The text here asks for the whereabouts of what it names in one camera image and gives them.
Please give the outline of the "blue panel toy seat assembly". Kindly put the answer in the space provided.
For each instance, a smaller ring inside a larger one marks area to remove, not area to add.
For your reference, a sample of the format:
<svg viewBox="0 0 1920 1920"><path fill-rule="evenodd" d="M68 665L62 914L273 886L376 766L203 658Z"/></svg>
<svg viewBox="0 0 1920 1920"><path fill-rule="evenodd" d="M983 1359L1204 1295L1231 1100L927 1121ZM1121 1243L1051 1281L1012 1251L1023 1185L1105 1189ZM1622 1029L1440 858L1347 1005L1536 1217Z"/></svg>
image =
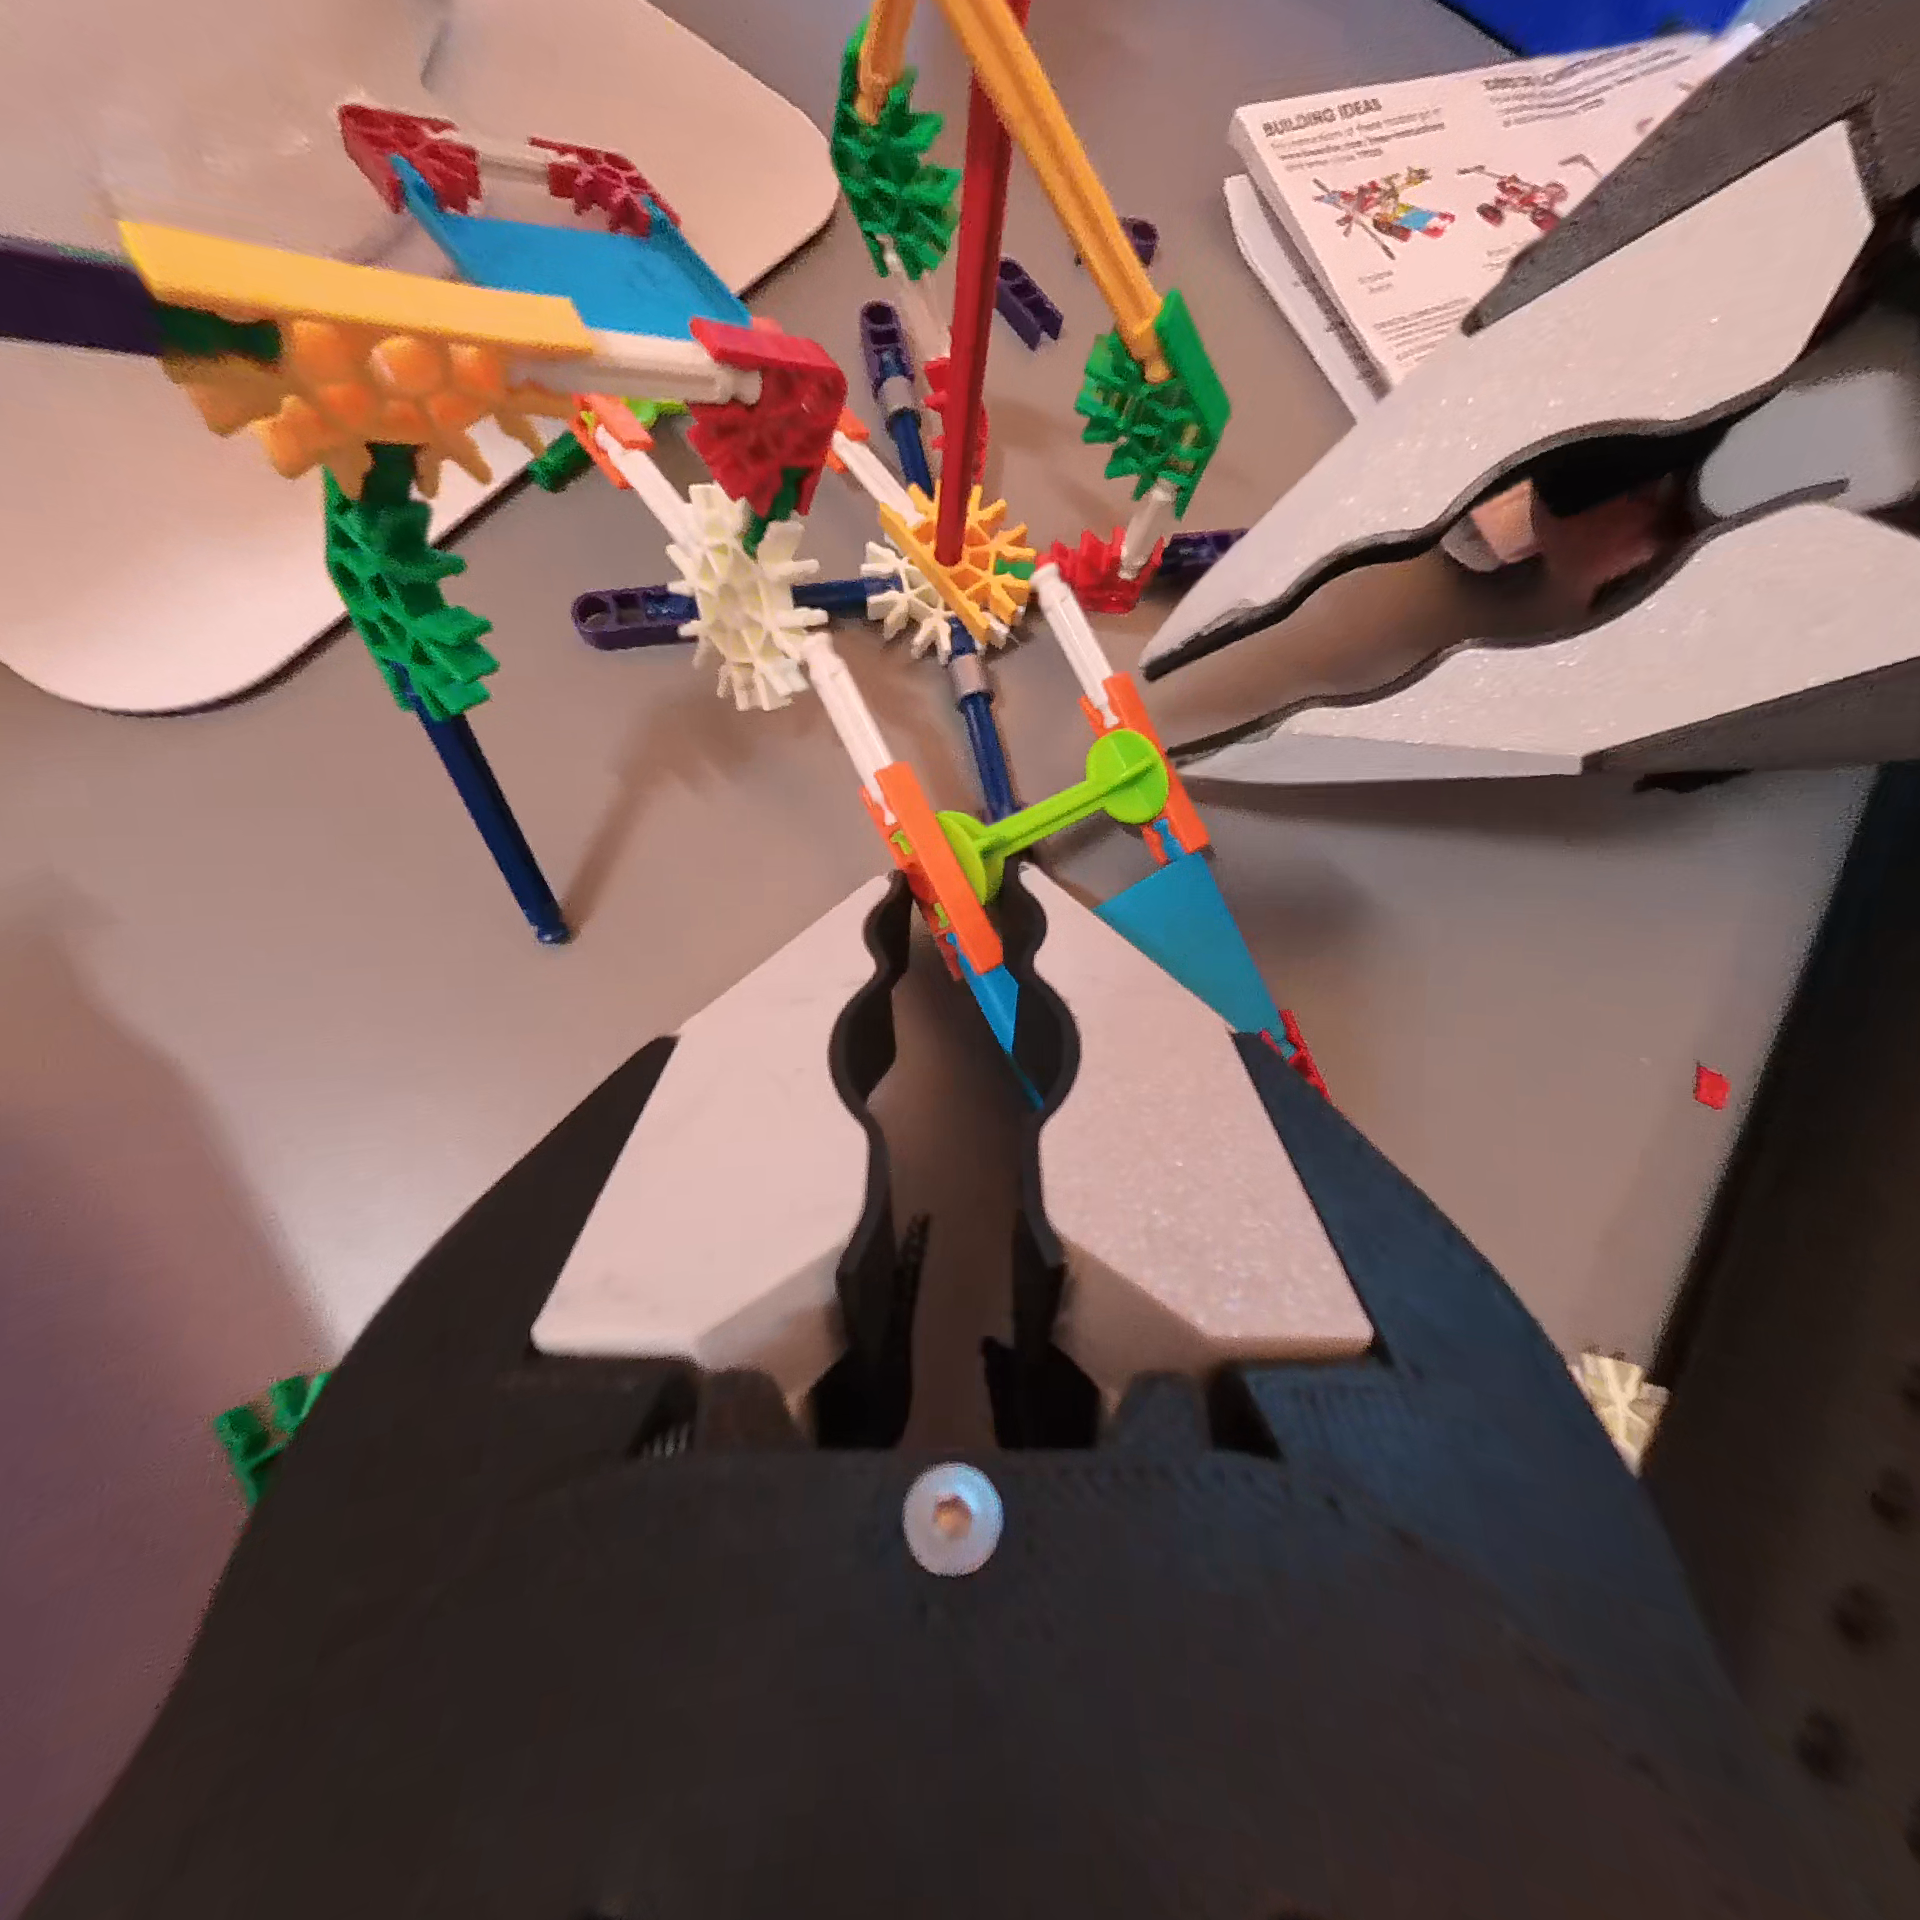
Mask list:
<svg viewBox="0 0 1920 1920"><path fill-rule="evenodd" d="M1094 733L1086 777L993 822L927 804L917 775L900 759L879 775L892 804L887 818L861 787L876 829L904 875L948 974L968 987L1001 1050L1012 1052L1020 987L988 906L997 898L1009 858L1101 811L1141 829L1156 868L1110 897L1094 914L1216 1011L1229 1031L1259 1037L1312 1089L1326 1092L1293 1012L1273 1002L1216 885L1208 831L1169 767L1137 686L1112 671L1109 687L1115 726L1099 726L1080 699Z"/></svg>

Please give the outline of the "green toy connector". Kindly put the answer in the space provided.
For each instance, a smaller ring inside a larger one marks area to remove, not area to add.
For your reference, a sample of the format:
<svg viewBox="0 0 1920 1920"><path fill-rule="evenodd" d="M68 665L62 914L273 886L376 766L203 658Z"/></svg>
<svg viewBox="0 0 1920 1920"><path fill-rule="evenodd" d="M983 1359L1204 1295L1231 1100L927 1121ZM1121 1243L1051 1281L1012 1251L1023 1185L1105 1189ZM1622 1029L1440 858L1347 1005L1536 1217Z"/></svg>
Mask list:
<svg viewBox="0 0 1920 1920"><path fill-rule="evenodd" d="M277 1479L286 1450L328 1378L331 1371L286 1377L263 1394L213 1414L208 1428L246 1511L256 1508Z"/></svg>

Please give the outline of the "colourful toy wheel model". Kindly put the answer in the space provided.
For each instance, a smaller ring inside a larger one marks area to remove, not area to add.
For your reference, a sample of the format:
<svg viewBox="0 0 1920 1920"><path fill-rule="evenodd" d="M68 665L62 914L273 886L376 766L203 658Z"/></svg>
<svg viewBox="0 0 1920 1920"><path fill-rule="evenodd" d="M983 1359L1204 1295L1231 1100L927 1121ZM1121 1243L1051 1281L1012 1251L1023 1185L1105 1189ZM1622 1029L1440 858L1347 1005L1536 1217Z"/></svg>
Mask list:
<svg viewBox="0 0 1920 1920"><path fill-rule="evenodd" d="M900 470L856 446L847 377L817 342L751 316L637 163L556 137L497 141L443 116L345 102L343 149L449 278L119 225L119 252L5 236L5 340L151 358L222 438L321 484L324 562L395 705L438 749L543 943L560 900L479 753L489 623L443 590L462 564L427 532L445 468L492 479L487 428L532 468L597 466L663 526L691 598L675 636L733 708L813 693L799 658L805 519L827 468L876 508L860 583L869 617L937 657L967 726L983 822L1088 773L1092 726L1033 596L1023 529L985 494L985 372L1012 157L1038 175L1110 327L1073 409L1133 494L1110 539L1053 546L1078 598L1131 609L1163 562L1231 417L1180 293L1120 229L1041 62L1027 4L939 4L967 62L967 159L917 107L913 4L869 4L839 59L827 137L839 197L892 290L895 334L861 314L861 361Z"/></svg>

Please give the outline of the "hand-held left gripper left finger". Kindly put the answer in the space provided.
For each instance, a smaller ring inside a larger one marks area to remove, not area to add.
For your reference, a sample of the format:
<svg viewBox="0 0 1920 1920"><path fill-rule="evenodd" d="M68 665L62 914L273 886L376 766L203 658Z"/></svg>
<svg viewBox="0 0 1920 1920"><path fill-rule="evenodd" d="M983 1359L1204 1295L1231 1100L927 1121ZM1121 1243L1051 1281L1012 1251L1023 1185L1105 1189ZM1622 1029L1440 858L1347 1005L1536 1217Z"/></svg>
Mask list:
<svg viewBox="0 0 1920 1920"><path fill-rule="evenodd" d="M560 1358L829 1369L836 1266L869 1138L829 1037L873 977L865 879L688 1020L573 1241L532 1341Z"/></svg>

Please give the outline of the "white document stand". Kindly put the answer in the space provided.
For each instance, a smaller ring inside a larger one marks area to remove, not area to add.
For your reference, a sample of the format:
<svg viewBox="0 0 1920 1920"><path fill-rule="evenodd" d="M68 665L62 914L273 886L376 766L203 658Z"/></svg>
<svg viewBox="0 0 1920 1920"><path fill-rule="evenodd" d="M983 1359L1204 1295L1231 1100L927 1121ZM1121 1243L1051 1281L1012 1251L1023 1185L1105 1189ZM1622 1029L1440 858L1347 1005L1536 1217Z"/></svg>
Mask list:
<svg viewBox="0 0 1920 1920"><path fill-rule="evenodd" d="M3 4L5 236L117 222L445 274L339 137L339 102L637 163L731 293L832 217L827 140L635 2ZM152 358L5 342L3 647L88 708L177 713L277 674L339 615L316 473L217 438Z"/></svg>

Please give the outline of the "person's right hand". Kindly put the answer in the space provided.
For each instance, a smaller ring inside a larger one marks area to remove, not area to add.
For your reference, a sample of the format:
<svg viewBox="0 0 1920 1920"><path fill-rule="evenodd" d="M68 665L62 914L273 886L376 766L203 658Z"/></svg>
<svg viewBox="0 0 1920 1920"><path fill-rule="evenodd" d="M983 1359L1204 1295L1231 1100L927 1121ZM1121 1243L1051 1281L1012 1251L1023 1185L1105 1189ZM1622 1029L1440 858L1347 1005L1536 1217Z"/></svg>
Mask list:
<svg viewBox="0 0 1920 1920"><path fill-rule="evenodd" d="M1444 546L1473 570L1541 562L1561 595L1595 611L1672 559L1693 532L1681 484L1659 476L1569 515L1519 484L1471 508Z"/></svg>

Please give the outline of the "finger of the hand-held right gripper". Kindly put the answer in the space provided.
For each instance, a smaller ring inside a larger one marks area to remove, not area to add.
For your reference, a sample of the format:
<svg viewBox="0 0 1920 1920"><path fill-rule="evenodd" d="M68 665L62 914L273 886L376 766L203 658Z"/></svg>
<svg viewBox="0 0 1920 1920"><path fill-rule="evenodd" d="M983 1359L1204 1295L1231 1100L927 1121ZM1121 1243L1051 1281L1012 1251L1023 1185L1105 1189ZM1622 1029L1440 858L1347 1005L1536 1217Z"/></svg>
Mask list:
<svg viewBox="0 0 1920 1920"><path fill-rule="evenodd" d="M1813 342L1871 227L1838 121L1454 335L1188 590L1141 670L1158 681L1273 629L1347 572L1433 549L1547 452L1672 434L1763 393Z"/></svg>
<svg viewBox="0 0 1920 1920"><path fill-rule="evenodd" d="M1916 757L1916 532L1799 498L1597 621L1461 642L1366 693L1175 749L1237 783L1805 773Z"/></svg>

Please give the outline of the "white building ideas booklet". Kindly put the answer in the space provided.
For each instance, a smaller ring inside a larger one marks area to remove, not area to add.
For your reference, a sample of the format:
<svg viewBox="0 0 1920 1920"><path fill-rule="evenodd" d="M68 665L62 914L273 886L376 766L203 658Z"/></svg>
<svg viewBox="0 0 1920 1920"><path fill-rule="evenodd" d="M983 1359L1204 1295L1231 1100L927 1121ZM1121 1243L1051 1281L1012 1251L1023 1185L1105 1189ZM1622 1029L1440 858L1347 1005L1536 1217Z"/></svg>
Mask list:
<svg viewBox="0 0 1920 1920"><path fill-rule="evenodd" d="M1758 35L1744 23L1238 107L1222 188L1238 252L1361 417Z"/></svg>

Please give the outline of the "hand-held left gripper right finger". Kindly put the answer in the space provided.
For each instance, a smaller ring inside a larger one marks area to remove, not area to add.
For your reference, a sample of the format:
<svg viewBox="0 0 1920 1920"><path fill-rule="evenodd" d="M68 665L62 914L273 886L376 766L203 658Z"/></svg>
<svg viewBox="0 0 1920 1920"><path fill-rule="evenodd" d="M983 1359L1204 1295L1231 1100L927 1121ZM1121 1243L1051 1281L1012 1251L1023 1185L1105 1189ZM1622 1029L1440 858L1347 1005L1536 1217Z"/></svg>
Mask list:
<svg viewBox="0 0 1920 1920"><path fill-rule="evenodd" d="M1099 1394L1237 1363L1348 1359L1374 1338L1269 1115L1249 1050L1041 871L1001 886L1009 1063L1029 1108L1012 1354Z"/></svg>

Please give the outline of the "white snowflake toy connector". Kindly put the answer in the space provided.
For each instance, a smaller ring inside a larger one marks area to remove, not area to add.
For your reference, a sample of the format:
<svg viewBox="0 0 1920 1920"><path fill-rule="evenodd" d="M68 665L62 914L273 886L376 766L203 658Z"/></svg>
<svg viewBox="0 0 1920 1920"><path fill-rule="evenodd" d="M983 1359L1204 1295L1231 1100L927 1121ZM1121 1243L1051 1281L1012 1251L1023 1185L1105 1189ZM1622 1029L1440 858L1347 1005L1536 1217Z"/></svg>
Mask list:
<svg viewBox="0 0 1920 1920"><path fill-rule="evenodd" d="M1669 1388L1619 1354L1581 1351L1568 1359L1568 1371L1624 1467L1640 1477L1669 1406Z"/></svg>

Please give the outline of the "white toy rod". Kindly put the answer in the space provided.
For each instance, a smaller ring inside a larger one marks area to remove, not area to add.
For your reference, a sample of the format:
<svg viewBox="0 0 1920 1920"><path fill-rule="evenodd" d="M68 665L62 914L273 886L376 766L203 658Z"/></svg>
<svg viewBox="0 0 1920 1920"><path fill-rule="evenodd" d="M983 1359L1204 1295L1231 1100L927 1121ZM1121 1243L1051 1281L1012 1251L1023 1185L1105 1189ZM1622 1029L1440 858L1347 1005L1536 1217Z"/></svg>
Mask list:
<svg viewBox="0 0 1920 1920"><path fill-rule="evenodd" d="M1117 713L1109 687L1112 665L1059 564L1047 562L1035 566L1030 590L1039 604L1039 617L1047 623L1047 634L1062 649L1062 657L1068 658L1068 665L1080 687L1083 705L1092 711L1099 726L1115 726Z"/></svg>
<svg viewBox="0 0 1920 1920"><path fill-rule="evenodd" d="M854 775L860 777L869 801L887 818L892 813L892 804L879 789L879 775L895 764L895 757L879 732L873 708L865 705L825 629L808 630L805 636L799 658L807 671L807 684L827 711L832 729L853 762Z"/></svg>

